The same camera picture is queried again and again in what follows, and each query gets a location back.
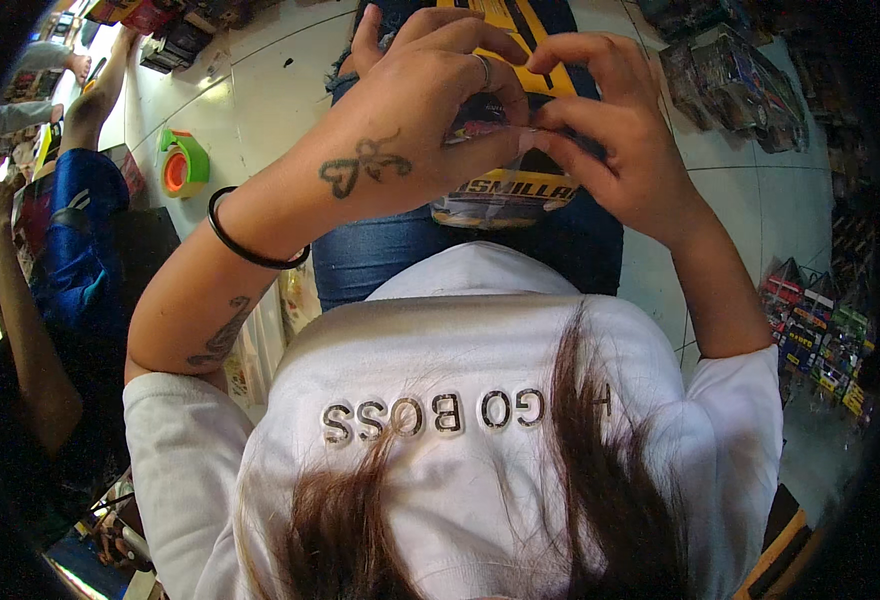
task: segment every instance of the hand tattoo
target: hand tattoo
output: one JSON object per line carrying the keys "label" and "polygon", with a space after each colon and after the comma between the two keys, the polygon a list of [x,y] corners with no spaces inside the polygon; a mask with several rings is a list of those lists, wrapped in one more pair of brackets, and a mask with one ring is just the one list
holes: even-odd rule
{"label": "hand tattoo", "polygon": [[246,322],[247,317],[253,312],[255,304],[251,305],[248,295],[238,295],[230,300],[230,307],[236,308],[237,312],[233,315],[227,324],[213,334],[206,341],[206,350],[209,354],[194,354],[186,358],[187,364],[192,367],[202,367],[209,363],[220,363],[230,354],[233,348],[233,342],[240,333],[240,328]]}
{"label": "hand tattoo", "polygon": [[356,142],[356,158],[337,158],[320,165],[320,179],[333,185],[333,196],[342,200],[350,196],[356,180],[360,177],[360,168],[375,182],[382,184],[383,169],[393,166],[397,175],[406,177],[413,171],[413,163],[398,154],[380,151],[380,146],[393,141],[399,136],[399,129],[390,137],[373,140],[363,137]]}

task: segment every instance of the white t-shirt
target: white t-shirt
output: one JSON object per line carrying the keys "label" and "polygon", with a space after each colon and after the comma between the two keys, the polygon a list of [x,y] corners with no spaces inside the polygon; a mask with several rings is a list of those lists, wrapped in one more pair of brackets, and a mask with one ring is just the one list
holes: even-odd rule
{"label": "white t-shirt", "polygon": [[[394,410],[412,418],[415,405],[421,418],[404,423],[419,431],[391,457],[398,492],[388,519],[421,593],[562,590],[563,561],[543,559],[550,534],[563,531],[565,500],[541,415],[559,336],[583,300],[614,390],[608,430],[625,415],[652,419],[645,460],[655,477],[670,466],[679,478],[693,581],[702,597],[732,595],[759,556],[777,486],[776,348],[702,360],[685,392],[672,348],[636,306],[579,295],[539,262],[473,243],[311,323],[284,355],[255,428],[227,395],[192,377],[151,373],[127,386],[136,500],[171,598],[248,596],[236,532],[244,528],[265,570],[270,552],[256,523],[288,518],[298,474],[356,464],[376,432],[359,422],[361,408],[384,424]],[[484,408],[489,392],[502,395]]]}

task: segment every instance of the blue jeans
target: blue jeans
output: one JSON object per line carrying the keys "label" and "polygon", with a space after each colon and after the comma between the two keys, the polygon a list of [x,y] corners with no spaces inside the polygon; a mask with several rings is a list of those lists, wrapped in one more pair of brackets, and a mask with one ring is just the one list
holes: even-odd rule
{"label": "blue jeans", "polygon": [[[384,13],[381,38],[395,33],[418,8],[416,3],[391,0],[378,0],[376,4]],[[539,0],[536,4],[541,5],[535,8],[548,33],[576,31],[566,3]],[[363,6],[359,8],[357,19]],[[348,54],[349,49],[334,64],[333,76],[326,82],[334,103],[358,81],[355,73],[337,75]],[[589,73],[583,69],[570,70],[577,93],[595,98],[596,89]],[[327,311],[361,302],[407,267],[447,248],[478,240],[501,244],[541,261],[584,294],[616,295],[623,256],[623,225],[581,187],[569,204],[525,228],[488,231],[441,225],[433,221],[429,206],[394,217],[339,226],[313,243],[320,305]]]}

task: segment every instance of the shirt sleeve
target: shirt sleeve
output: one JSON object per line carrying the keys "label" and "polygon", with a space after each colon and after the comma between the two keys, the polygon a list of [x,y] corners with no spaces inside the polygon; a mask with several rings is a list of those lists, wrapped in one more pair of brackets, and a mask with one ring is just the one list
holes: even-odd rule
{"label": "shirt sleeve", "polygon": [[[715,444],[710,547],[714,565],[707,588],[732,595],[756,564],[777,491],[783,416],[777,347],[697,364],[686,399],[710,422]],[[726,566],[716,572],[717,566]]]}
{"label": "shirt sleeve", "polygon": [[192,598],[230,523],[253,424],[228,395],[185,375],[137,377],[123,403],[136,504],[158,577],[171,598]]}

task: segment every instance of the brown hair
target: brown hair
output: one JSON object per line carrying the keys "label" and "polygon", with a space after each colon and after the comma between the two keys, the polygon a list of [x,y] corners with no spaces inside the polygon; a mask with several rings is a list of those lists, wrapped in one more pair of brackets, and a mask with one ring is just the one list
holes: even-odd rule
{"label": "brown hair", "polygon": [[[628,422],[619,435],[603,439],[601,415],[608,405],[602,399],[609,397],[609,388],[596,361],[582,360],[596,355],[584,347],[589,341],[582,324],[581,306],[561,336],[549,397],[551,450],[566,496],[570,546],[569,586],[562,597],[692,597],[677,487],[671,486],[673,494],[664,498],[643,463],[648,420]],[[271,559],[284,571],[276,583],[286,595],[304,600],[421,598],[385,515],[383,482],[395,438],[388,428],[353,472],[315,470],[297,481],[289,522],[264,532],[276,541]],[[255,568],[245,539],[241,517],[239,558],[254,594],[275,598],[276,587]],[[591,567],[596,560],[590,560],[588,548],[602,552],[602,572]]]}

